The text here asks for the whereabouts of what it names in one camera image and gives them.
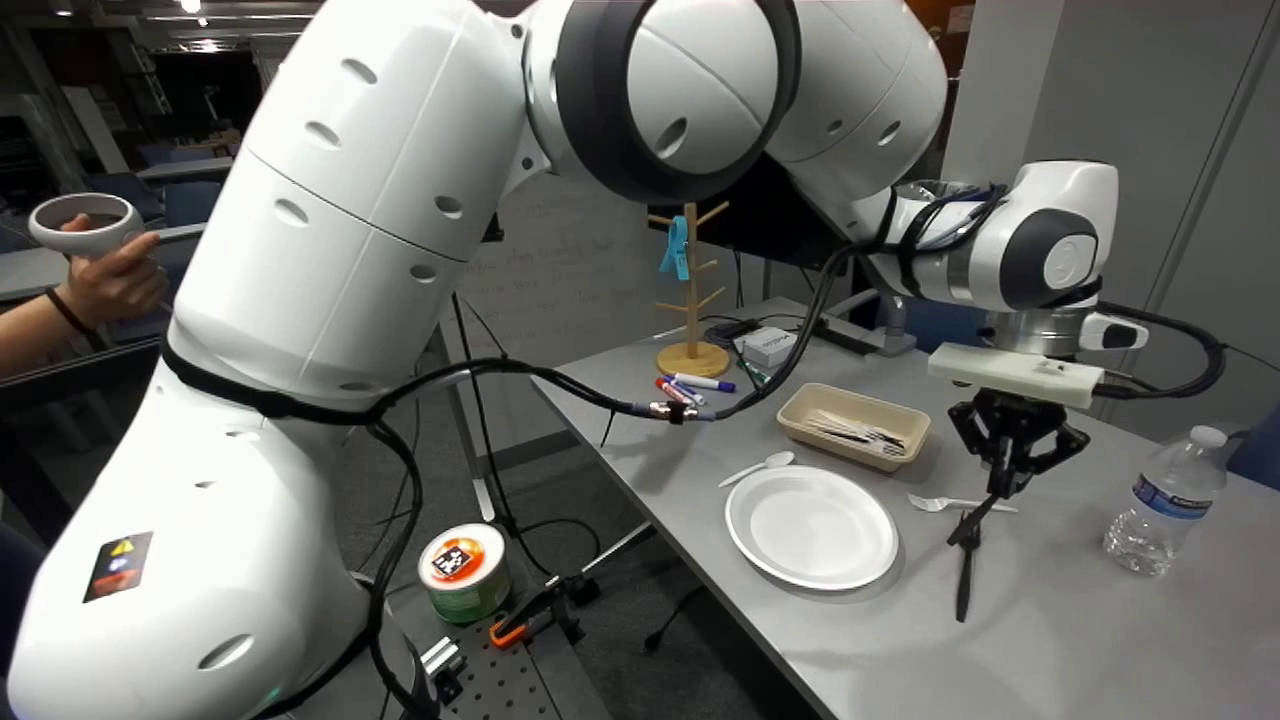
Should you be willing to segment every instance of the black cable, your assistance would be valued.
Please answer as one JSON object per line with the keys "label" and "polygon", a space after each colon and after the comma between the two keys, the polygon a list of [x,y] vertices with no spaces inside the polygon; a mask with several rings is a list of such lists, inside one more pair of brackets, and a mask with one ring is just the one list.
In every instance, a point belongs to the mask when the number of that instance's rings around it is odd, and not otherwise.
{"label": "black cable", "polygon": [[617,418],[617,413],[607,413],[607,418],[604,418],[604,432],[602,432],[602,444],[595,444],[595,449],[604,449],[604,444],[607,444],[607,434],[611,434],[611,418]]}
{"label": "black cable", "polygon": [[372,577],[372,605],[368,605],[368,657],[385,688],[402,700],[402,706],[417,714],[438,714],[438,706],[422,703],[402,674],[391,670],[385,648],[379,648],[379,628],[385,628],[385,605],[390,605],[390,582],[405,560],[405,549],[426,515],[426,477],[417,466],[417,454],[407,450],[405,434],[395,434],[385,418],[368,424],[368,434],[379,438],[391,454],[402,454],[405,472],[414,477],[407,493],[407,524],[402,524],[402,535],[391,538],[385,564]]}
{"label": "black cable", "polygon": [[1114,313],[1114,317],[1133,317],[1133,318],[1146,318],[1146,324],[1160,324],[1160,328],[1173,328],[1173,331],[1183,331],[1189,339],[1199,342],[1203,353],[1203,373],[1183,379],[1183,384],[1173,384],[1173,389],[1125,389],[1116,379],[1104,379],[1097,389],[1097,395],[1109,395],[1109,400],[1180,400],[1180,395],[1199,395],[1208,391],[1225,373],[1227,373],[1227,342],[1218,339],[1212,331],[1196,328],[1196,324],[1183,324],[1183,318],[1173,318],[1173,317],[1160,317],[1160,313],[1146,313],[1146,308],[1129,308],[1129,305],[1097,305],[1101,313]]}
{"label": "black cable", "polygon": [[894,246],[898,273],[899,273],[908,294],[922,294],[922,274],[918,274],[922,243],[925,243],[928,222],[933,222],[950,202],[952,202],[950,197],[925,202],[925,212],[912,215],[908,230],[904,230],[904,237],[898,241],[898,246]]}
{"label": "black cable", "polygon": [[851,246],[838,246],[838,251],[830,257],[825,280],[820,280],[820,289],[815,289],[815,294],[812,294],[812,305],[810,305],[810,317],[805,317],[805,324],[799,324],[799,331],[798,331],[798,342],[791,342],[789,361],[783,361],[753,395],[744,395],[741,404],[719,409],[719,413],[714,413],[714,416],[691,416],[691,418],[728,418],[728,416],[738,416],[738,413],[758,409],[765,395],[774,395],[778,389],[789,384],[789,376],[799,367],[799,354],[805,354],[805,348],[810,348],[810,339],[812,339],[812,328],[815,328],[820,313],[830,308],[838,268],[840,268],[849,257],[851,257]]}
{"label": "black cable", "polygon": [[799,280],[805,280],[810,294],[815,294],[815,284],[812,284],[812,274],[805,268],[799,268]]}
{"label": "black cable", "polygon": [[1242,342],[1227,342],[1227,353],[1236,353],[1236,354],[1243,354],[1243,361],[1252,361],[1252,362],[1262,362],[1262,367],[1270,367],[1270,373],[1280,373],[1280,362],[1273,362],[1273,361],[1264,361],[1262,353],[1250,353],[1250,348],[1242,348]]}
{"label": "black cable", "polygon": [[989,188],[985,197],[950,197],[950,202],[952,200],[979,200],[979,202],[962,222],[952,222],[945,237],[918,246],[918,257],[952,257],[1006,202],[1006,192]]}
{"label": "black cable", "polygon": [[644,650],[665,648],[665,637],[670,637],[670,628],[677,625],[677,617],[684,617],[684,609],[688,609],[696,594],[705,594],[705,591],[710,591],[705,582],[691,586],[691,591],[684,591],[679,605],[670,613],[670,619],[665,619],[656,633],[644,637]]}
{"label": "black cable", "polygon": [[[464,361],[472,361],[472,339],[468,339],[468,318],[462,313],[462,294],[453,294],[453,318],[457,318],[457,331],[462,331],[462,342],[464,342]],[[486,444],[486,464],[489,464],[489,477],[491,477],[491,496],[500,498],[500,524],[513,530],[513,538],[524,549],[530,564],[546,577],[554,577],[554,566],[530,549],[524,530],[515,524],[515,510],[513,510],[513,498],[508,498],[508,489],[503,489],[503,477],[496,466],[496,450],[491,450],[491,432],[489,432],[489,413],[486,413],[486,395],[481,395],[481,376],[472,376],[472,400],[476,400],[476,424],[481,424],[481,444]]]}
{"label": "black cable", "polygon": [[503,339],[489,328],[489,318],[476,313],[476,305],[468,305],[464,294],[457,294],[457,300],[476,317],[476,324],[486,328],[496,354],[508,354]]}
{"label": "black cable", "polygon": [[549,515],[549,521],[524,524],[520,535],[542,530],[542,529],[580,529],[591,538],[591,556],[602,556],[602,549],[604,549],[602,530],[577,515]]}
{"label": "black cable", "polygon": [[747,289],[744,289],[744,251],[741,251],[741,246],[733,246],[733,300],[738,300],[738,308],[744,308],[744,305],[747,305]]}
{"label": "black cable", "polygon": [[[414,454],[417,454],[422,432],[426,432],[426,400],[414,404]],[[378,538],[368,544],[355,566],[366,566],[385,549],[385,538],[391,535],[391,524],[405,515],[402,510],[405,489],[407,489],[407,472],[395,482],[395,498],[391,498],[391,510],[385,515],[385,529],[378,530]]]}

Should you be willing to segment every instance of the cable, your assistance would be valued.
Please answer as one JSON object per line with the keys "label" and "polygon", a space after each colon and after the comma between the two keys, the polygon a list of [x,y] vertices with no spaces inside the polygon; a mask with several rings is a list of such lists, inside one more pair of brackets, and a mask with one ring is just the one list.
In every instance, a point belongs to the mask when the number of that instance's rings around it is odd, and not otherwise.
{"label": "cable", "polygon": [[405,560],[405,549],[414,538],[414,529],[426,515],[426,477],[417,466],[417,454],[407,450],[405,434],[395,434],[385,418],[368,424],[368,434],[379,438],[391,454],[402,454],[405,472],[414,477],[414,493],[407,493],[407,524],[402,524],[402,535],[391,538],[385,564],[372,577],[372,601],[368,601],[368,657],[378,674],[385,678],[385,688],[402,700],[402,706],[417,711],[417,714],[438,714],[438,706],[422,703],[402,674],[391,670],[385,648],[379,648],[379,628],[385,628],[385,605],[390,605],[390,582]]}
{"label": "cable", "polygon": [[1250,353],[1250,348],[1242,348],[1242,342],[1225,342],[1225,348],[1236,353],[1236,354],[1243,354],[1243,361],[1252,361],[1252,362],[1262,362],[1262,367],[1270,367],[1270,373],[1280,373],[1280,362],[1264,361],[1262,353]]}
{"label": "cable", "polygon": [[617,413],[607,413],[607,418],[604,418],[604,432],[602,432],[602,444],[595,444],[595,449],[604,449],[604,444],[607,444],[607,434],[611,434],[611,418],[617,418]]}
{"label": "cable", "polygon": [[744,251],[741,251],[741,246],[733,246],[733,300],[738,300],[738,308],[744,308],[744,305],[747,305],[747,289],[744,289]]}
{"label": "cable", "polygon": [[1114,317],[1133,317],[1133,318],[1146,318],[1146,324],[1166,324],[1173,331],[1183,331],[1189,339],[1199,342],[1203,353],[1203,373],[1183,379],[1183,384],[1173,384],[1173,389],[1156,389],[1156,384],[1146,384],[1146,379],[1133,379],[1133,376],[1120,376],[1129,379],[1116,384],[1116,376],[1109,376],[1097,395],[1109,395],[1109,400],[1177,400],[1177,395],[1199,395],[1208,391],[1225,373],[1227,373],[1227,342],[1218,339],[1212,331],[1196,328],[1196,324],[1183,324],[1183,318],[1173,318],[1173,317],[1160,317],[1160,313],[1146,313],[1146,308],[1129,308],[1129,305],[1097,305],[1101,313],[1114,313]]}
{"label": "cable", "polygon": [[815,289],[815,294],[812,294],[812,305],[810,305],[810,317],[805,317],[805,324],[799,324],[799,331],[798,331],[798,342],[791,342],[789,361],[783,361],[753,395],[744,395],[741,404],[733,404],[733,409],[724,409],[724,413],[714,413],[714,416],[691,416],[691,418],[728,418],[728,416],[738,416],[738,413],[758,409],[765,395],[774,395],[778,389],[789,384],[789,376],[798,373],[798,362],[799,362],[799,354],[805,354],[805,348],[810,348],[810,339],[812,339],[812,328],[815,328],[815,318],[820,318],[820,313],[825,313],[825,305],[830,305],[830,294],[832,294],[838,268],[840,268],[849,257],[851,257],[851,246],[838,246],[838,251],[830,257],[825,280],[820,280],[820,289]]}
{"label": "cable", "polygon": [[799,280],[805,280],[805,289],[810,289],[810,294],[815,290],[815,284],[812,284],[812,274],[799,268]]}
{"label": "cable", "polygon": [[[426,400],[417,395],[417,404],[414,404],[414,454],[417,454],[417,444],[422,444],[422,428],[426,428]],[[385,549],[391,524],[405,515],[405,510],[402,510],[405,489],[407,489],[407,472],[405,472],[402,482],[395,482],[395,498],[391,498],[391,510],[385,515],[385,529],[378,530],[378,538],[368,544],[368,550],[366,550],[361,564],[355,564],[361,573],[366,573],[366,564]]]}
{"label": "cable", "polygon": [[[453,318],[457,318],[457,331],[462,331],[462,342],[464,342],[464,361],[472,361],[472,339],[468,339],[468,318],[462,313],[462,294],[453,294]],[[489,464],[489,477],[491,477],[491,496],[500,498],[496,515],[500,524],[513,530],[513,538],[524,549],[530,564],[546,577],[556,577],[524,538],[530,529],[515,524],[515,510],[513,510],[513,498],[508,498],[508,489],[503,489],[503,477],[496,466],[496,450],[491,450],[491,432],[489,432],[489,413],[486,413],[486,395],[481,395],[481,376],[472,376],[472,400],[476,400],[476,424],[481,424],[481,444],[486,444],[486,464]]]}
{"label": "cable", "polygon": [[665,637],[670,637],[670,628],[677,625],[677,617],[684,617],[684,609],[688,609],[696,594],[705,594],[705,591],[710,591],[705,582],[691,586],[691,591],[684,591],[679,605],[670,613],[670,619],[665,619],[656,633],[644,637],[644,650],[665,648]]}
{"label": "cable", "polygon": [[542,530],[542,529],[580,529],[591,538],[591,556],[602,556],[602,549],[604,549],[602,530],[577,515],[549,515],[549,521],[524,524],[520,535]]}
{"label": "cable", "polygon": [[496,339],[496,331],[489,328],[489,318],[476,313],[476,305],[468,305],[464,294],[457,294],[472,317],[476,324],[486,328],[489,342],[496,348],[496,354],[508,354],[503,339]]}

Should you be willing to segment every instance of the plate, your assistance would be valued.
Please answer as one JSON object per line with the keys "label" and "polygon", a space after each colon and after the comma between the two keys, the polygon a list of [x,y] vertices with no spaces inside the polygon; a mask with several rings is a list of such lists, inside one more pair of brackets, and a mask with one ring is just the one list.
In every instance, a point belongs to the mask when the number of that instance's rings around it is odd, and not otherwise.
{"label": "plate", "polygon": [[878,582],[899,550],[899,535],[873,493],[805,464],[741,481],[724,498],[724,524],[760,573],[812,591]]}

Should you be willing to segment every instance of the person's hand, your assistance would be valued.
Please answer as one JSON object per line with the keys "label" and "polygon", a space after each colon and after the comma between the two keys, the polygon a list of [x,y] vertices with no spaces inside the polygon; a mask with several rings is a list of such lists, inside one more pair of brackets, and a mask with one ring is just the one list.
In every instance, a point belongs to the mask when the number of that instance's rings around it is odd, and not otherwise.
{"label": "person's hand", "polygon": [[[63,230],[94,226],[88,215],[63,222]],[[132,237],[106,257],[71,257],[69,284],[55,294],[85,318],[132,318],[161,305],[155,230]]]}

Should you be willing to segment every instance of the table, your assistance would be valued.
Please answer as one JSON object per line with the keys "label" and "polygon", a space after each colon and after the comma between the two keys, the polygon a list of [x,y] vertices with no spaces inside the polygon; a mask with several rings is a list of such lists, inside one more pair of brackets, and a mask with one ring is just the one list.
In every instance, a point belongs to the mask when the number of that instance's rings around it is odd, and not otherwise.
{"label": "table", "polygon": [[176,162],[154,162],[132,172],[143,182],[186,182],[186,181],[219,181],[232,172],[232,157],[202,157],[202,159],[176,159]]}
{"label": "table", "polygon": [[[611,348],[568,376],[647,400],[660,342]],[[928,454],[879,477],[791,444],[774,413],[810,379],[933,413]],[[602,444],[607,413],[542,384],[554,409]],[[992,515],[975,556],[968,625],[952,619],[957,515],[925,515],[908,493],[979,496],[985,472],[945,409],[962,389],[928,379],[925,354],[861,361],[812,339],[798,376],[724,424],[617,418],[595,449],[630,496],[738,613],[744,633],[830,714],[851,720],[1273,720],[1280,711],[1280,493],[1231,481],[1166,581],[1120,573],[1101,535],[1148,438],[1077,416],[1091,449],[1040,477],[1021,515]],[[864,591],[799,591],[758,573],[724,530],[716,481],[798,449],[799,464],[861,481],[898,521],[904,550]]]}
{"label": "table", "polygon": [[49,246],[20,246],[0,257],[0,305],[41,294],[69,280],[69,261]]}

